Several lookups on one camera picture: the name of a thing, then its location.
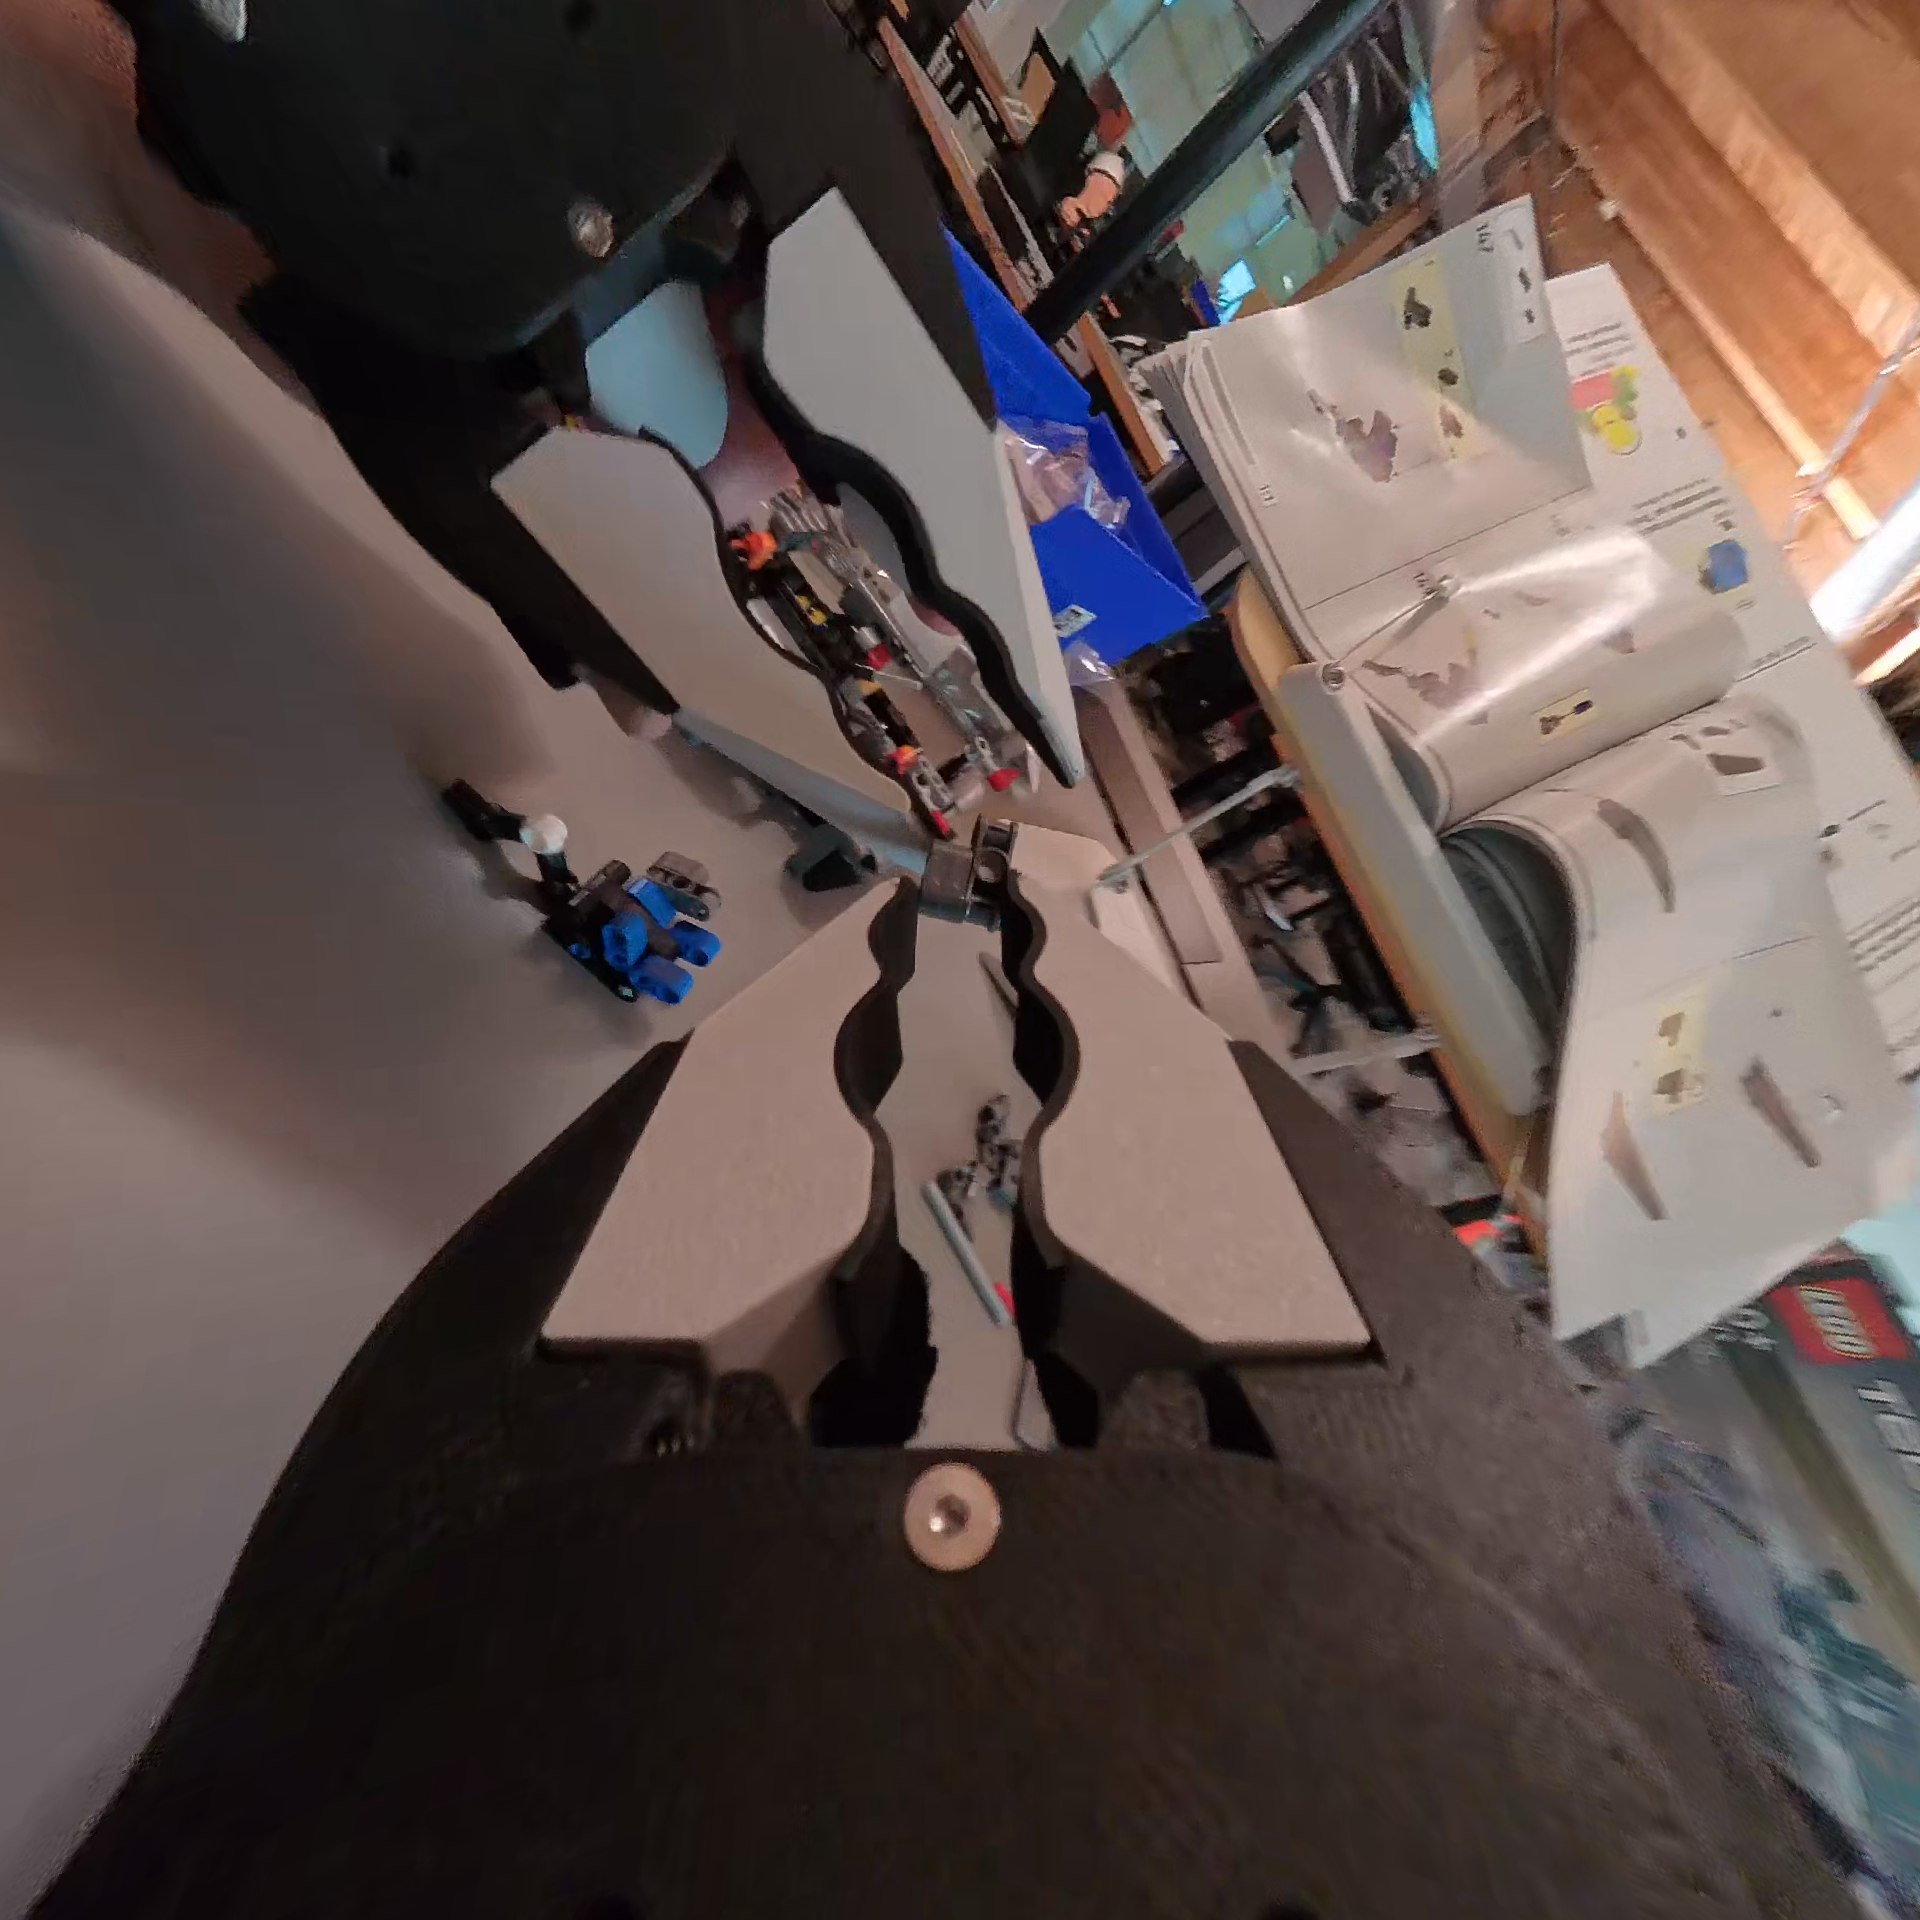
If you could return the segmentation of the black metal pole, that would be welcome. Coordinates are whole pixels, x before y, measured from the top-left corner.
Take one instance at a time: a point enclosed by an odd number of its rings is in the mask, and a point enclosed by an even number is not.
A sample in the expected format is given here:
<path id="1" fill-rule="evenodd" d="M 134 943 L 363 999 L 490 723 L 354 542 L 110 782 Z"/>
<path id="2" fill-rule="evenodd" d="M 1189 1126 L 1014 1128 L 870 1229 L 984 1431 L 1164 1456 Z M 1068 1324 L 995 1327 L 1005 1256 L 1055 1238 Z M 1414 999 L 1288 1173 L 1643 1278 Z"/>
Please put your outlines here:
<path id="1" fill-rule="evenodd" d="M 1151 258 L 1190 203 L 1260 142 L 1325 66 L 1354 47 L 1383 8 L 1386 2 L 1314 2 L 1278 42 L 1266 43 L 1092 242 L 1027 307 L 1024 318 L 1043 343 L 1055 344 L 1071 333 L 1104 294 Z"/>

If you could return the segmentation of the large lego vehicle model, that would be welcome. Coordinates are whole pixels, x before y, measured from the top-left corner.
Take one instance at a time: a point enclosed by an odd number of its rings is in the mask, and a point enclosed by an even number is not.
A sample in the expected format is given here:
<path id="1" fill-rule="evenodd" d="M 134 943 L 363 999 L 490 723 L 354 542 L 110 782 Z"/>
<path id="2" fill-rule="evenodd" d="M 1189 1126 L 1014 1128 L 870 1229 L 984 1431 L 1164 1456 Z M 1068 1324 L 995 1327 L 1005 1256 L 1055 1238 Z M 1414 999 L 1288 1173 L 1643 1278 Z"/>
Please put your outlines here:
<path id="1" fill-rule="evenodd" d="M 845 517 L 794 487 L 725 531 L 746 607 L 822 684 L 847 746 L 935 839 L 988 800 L 1028 792 L 1038 751 L 991 702 L 970 647 L 923 618 Z"/>

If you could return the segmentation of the cluster of dark grey lego pieces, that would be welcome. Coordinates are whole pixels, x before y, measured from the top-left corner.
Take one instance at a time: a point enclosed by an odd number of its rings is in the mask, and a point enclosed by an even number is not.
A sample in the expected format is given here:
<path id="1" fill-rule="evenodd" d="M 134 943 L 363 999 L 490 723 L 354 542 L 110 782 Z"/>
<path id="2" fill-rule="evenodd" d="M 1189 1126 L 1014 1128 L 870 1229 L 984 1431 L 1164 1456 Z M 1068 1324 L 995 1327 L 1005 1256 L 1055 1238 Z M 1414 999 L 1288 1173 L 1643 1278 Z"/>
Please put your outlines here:
<path id="1" fill-rule="evenodd" d="M 939 1174 L 947 1204 L 962 1213 L 974 1200 L 1013 1212 L 1021 1179 L 1024 1138 L 1014 1126 L 1013 1099 L 991 1094 L 975 1110 L 972 1159 Z"/>

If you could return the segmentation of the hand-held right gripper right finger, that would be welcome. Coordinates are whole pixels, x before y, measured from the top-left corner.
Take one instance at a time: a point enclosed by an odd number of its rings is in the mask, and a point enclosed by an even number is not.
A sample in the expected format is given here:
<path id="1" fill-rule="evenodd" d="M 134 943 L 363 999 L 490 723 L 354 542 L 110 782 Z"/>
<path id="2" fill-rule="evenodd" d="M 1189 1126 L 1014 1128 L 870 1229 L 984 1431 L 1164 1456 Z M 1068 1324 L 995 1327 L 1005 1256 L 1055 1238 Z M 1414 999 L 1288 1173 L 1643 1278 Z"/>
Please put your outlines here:
<path id="1" fill-rule="evenodd" d="M 1246 1366 L 1343 1364 L 1373 1333 L 1258 1099 L 1274 1063 L 1098 926 L 1088 890 L 1010 870 L 1014 1068 L 1040 1109 L 1014 1200 L 1014 1320 L 1060 1450 L 1179 1375 L 1215 1450 L 1266 1452 Z"/>

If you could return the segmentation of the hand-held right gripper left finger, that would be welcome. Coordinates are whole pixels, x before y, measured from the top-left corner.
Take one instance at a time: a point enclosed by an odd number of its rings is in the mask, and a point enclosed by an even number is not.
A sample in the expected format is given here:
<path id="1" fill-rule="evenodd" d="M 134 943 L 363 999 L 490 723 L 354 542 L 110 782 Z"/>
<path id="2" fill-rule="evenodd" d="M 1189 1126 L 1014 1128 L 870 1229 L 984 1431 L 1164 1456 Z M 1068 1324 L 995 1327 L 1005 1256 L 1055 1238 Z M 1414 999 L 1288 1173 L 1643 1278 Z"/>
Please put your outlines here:
<path id="1" fill-rule="evenodd" d="M 759 1379 L 830 1450 L 920 1434 L 938 1348 L 879 1115 L 918 927 L 915 879 L 876 887 L 662 1054 L 542 1352 Z"/>

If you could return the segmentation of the blue storage bin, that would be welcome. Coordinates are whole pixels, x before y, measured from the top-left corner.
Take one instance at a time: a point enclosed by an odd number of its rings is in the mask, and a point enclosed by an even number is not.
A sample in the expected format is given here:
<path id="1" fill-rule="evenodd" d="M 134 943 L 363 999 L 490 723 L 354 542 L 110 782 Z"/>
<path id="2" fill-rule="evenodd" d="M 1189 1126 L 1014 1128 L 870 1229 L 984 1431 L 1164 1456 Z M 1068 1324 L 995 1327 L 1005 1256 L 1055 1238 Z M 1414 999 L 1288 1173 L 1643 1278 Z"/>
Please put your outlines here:
<path id="1" fill-rule="evenodd" d="M 1203 618 L 1186 566 L 1148 500 L 1124 444 L 1068 366 L 1048 349 L 1008 301 L 997 279 L 949 237 L 949 254 L 962 284 L 983 366 L 991 387 L 997 420 L 1036 416 L 1088 424 L 1095 467 L 1128 503 L 1128 518 L 1115 533 L 1082 512 L 1062 512 L 1043 525 L 1014 517 L 1034 544 L 1053 628 L 1064 647 L 1082 644 L 1104 666 L 1186 631 Z"/>

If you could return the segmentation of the lego set box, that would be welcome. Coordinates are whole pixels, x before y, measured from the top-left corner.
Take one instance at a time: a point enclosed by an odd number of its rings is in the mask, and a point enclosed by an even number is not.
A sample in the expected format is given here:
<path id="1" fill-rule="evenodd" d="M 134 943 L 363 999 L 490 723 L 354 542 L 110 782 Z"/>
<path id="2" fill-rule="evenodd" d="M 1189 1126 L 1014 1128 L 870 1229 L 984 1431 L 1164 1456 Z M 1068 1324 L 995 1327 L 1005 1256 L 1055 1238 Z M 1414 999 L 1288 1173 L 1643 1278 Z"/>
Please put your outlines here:
<path id="1" fill-rule="evenodd" d="M 1917 1364 L 1837 1244 L 1637 1373 L 1624 1474 L 1719 1675 L 1871 1915 L 1917 1901 Z"/>

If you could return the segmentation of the open lego instruction booklet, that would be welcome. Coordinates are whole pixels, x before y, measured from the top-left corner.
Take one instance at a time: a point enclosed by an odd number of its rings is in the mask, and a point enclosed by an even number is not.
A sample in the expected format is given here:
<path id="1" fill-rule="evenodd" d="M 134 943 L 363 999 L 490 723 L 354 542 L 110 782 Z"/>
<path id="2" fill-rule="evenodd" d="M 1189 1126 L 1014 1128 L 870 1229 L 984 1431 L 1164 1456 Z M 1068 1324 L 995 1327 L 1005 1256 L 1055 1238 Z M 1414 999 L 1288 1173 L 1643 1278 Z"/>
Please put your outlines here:
<path id="1" fill-rule="evenodd" d="M 1916 1186 L 1916 780 L 1608 270 L 1509 200 L 1143 366 L 1552 1045 L 1552 1330 L 1666 1357 Z"/>

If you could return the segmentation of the small dark grey lego connector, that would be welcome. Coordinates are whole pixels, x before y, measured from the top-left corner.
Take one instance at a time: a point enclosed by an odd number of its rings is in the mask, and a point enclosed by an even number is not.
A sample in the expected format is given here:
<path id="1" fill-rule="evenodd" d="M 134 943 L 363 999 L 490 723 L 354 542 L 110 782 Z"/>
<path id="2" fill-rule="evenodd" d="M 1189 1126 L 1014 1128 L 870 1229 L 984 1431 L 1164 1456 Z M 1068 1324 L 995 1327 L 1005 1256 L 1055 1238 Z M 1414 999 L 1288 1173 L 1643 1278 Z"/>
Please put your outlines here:
<path id="1" fill-rule="evenodd" d="M 918 879 L 918 911 L 957 926 L 997 930 L 1010 898 L 1020 824 L 975 819 L 967 844 L 927 848 Z"/>

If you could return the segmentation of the white book stand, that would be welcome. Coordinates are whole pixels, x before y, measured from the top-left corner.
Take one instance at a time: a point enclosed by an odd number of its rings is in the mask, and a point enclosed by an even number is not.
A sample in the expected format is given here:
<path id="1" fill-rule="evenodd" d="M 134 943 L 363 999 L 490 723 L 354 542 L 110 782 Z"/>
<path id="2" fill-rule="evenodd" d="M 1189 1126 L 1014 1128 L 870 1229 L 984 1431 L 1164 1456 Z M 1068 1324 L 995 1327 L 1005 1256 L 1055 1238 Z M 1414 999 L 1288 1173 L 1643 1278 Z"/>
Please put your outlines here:
<path id="1" fill-rule="evenodd" d="M 1294 772 L 1335 876 L 1388 974 L 1437 1039 L 1443 1077 L 1487 1168 L 1544 1232 L 1552 1045 L 1408 792 L 1357 680 L 1307 659 L 1251 568 L 1228 605 L 1232 648 Z"/>

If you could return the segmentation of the blue and black lego subassembly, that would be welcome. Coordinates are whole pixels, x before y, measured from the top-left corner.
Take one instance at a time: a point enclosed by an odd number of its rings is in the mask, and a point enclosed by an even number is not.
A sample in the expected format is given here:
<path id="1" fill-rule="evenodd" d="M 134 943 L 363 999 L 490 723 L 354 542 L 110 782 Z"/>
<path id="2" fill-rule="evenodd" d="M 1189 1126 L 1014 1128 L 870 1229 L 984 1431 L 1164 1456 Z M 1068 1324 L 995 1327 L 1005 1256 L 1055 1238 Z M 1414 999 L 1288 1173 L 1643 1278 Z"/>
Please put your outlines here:
<path id="1" fill-rule="evenodd" d="M 712 914 L 722 898 L 699 860 L 664 850 L 643 869 L 611 860 L 581 874 L 559 815 L 502 807 L 469 782 L 446 783 L 438 800 L 470 842 L 533 860 L 519 883 L 538 930 L 615 999 L 683 1006 L 719 956 Z"/>

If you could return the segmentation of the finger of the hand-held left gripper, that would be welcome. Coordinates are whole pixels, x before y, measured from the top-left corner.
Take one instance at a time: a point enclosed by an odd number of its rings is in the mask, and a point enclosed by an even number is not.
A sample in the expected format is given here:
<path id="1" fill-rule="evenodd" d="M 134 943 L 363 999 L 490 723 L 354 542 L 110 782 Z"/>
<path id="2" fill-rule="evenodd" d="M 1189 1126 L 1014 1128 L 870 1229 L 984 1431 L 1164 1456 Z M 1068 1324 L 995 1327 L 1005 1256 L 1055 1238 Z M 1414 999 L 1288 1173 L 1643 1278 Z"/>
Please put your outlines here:
<path id="1" fill-rule="evenodd" d="M 845 831 L 920 831 L 821 675 L 748 611 L 709 493 L 671 446 L 549 432 L 492 488 L 655 675 L 683 733 Z"/>
<path id="2" fill-rule="evenodd" d="M 1052 778 L 1078 783 L 1062 644 L 997 410 L 970 395 L 839 188 L 765 250 L 757 370 L 806 480 L 852 496 L 879 565 L 957 632 Z"/>

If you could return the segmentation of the clear plastic bag of parts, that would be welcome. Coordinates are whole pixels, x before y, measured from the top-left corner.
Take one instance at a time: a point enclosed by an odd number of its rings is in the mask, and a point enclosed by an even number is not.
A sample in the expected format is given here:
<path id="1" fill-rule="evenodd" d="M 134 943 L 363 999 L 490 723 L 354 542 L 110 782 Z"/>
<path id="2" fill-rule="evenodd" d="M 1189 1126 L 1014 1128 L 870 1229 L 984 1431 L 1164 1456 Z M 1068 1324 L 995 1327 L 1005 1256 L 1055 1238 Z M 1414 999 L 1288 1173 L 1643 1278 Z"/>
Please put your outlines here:
<path id="1" fill-rule="evenodd" d="M 1088 424 L 1014 416 L 998 429 L 1027 525 L 1062 512 L 1082 512 L 1112 533 L 1124 525 L 1128 503 L 1099 475 Z"/>

